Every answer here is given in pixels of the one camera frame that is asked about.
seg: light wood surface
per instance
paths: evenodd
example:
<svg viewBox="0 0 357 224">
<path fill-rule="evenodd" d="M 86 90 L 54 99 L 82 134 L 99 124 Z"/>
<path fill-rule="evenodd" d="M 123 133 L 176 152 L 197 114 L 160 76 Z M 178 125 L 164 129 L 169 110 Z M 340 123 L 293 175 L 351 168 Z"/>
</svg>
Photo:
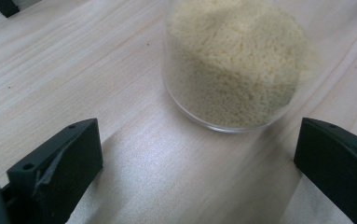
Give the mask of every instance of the light wood surface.
<svg viewBox="0 0 357 224">
<path fill-rule="evenodd" d="M 69 223 L 350 223 L 296 168 L 303 117 L 357 134 L 357 1 L 278 1 L 322 58 L 265 130 L 216 133 L 161 79 L 162 0 L 44 0 L 0 14 L 0 186 L 63 127 L 99 120 L 104 169 Z"/>
</svg>

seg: yellow granular material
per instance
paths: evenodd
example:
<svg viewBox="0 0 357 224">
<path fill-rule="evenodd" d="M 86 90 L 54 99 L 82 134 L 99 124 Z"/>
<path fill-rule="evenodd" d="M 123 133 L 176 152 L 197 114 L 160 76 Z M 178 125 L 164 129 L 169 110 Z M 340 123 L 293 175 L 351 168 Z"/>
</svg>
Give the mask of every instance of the yellow granular material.
<svg viewBox="0 0 357 224">
<path fill-rule="evenodd" d="M 164 71 L 175 101 L 223 127 L 277 118 L 308 64 L 309 42 L 295 19 L 259 0 L 176 2 L 167 18 Z"/>
</svg>

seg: tabletop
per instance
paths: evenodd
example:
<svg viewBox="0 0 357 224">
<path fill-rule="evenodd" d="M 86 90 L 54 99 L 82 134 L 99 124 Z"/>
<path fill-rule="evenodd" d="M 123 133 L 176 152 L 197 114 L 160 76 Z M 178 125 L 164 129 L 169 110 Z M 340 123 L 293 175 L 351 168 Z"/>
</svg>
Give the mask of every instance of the tabletop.
<svg viewBox="0 0 357 224">
<path fill-rule="evenodd" d="M 162 0 L 44 0 L 0 14 L 0 186 L 65 126 L 97 118 L 104 168 L 69 223 L 350 223 L 295 168 L 303 117 L 357 134 L 357 1 L 281 0 L 323 58 L 266 129 L 205 129 L 161 79 Z"/>
</svg>

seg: beige granules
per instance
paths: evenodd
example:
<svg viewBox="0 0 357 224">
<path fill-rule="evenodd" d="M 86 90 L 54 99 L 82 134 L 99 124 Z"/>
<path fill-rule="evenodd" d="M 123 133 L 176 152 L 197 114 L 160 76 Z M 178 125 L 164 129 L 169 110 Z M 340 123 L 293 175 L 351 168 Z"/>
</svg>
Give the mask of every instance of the beige granules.
<svg viewBox="0 0 357 224">
<path fill-rule="evenodd" d="M 294 18 L 259 0 L 182 0 L 166 24 L 164 80 L 173 98 L 214 125 L 253 128 L 277 118 L 306 67 Z"/>
</svg>

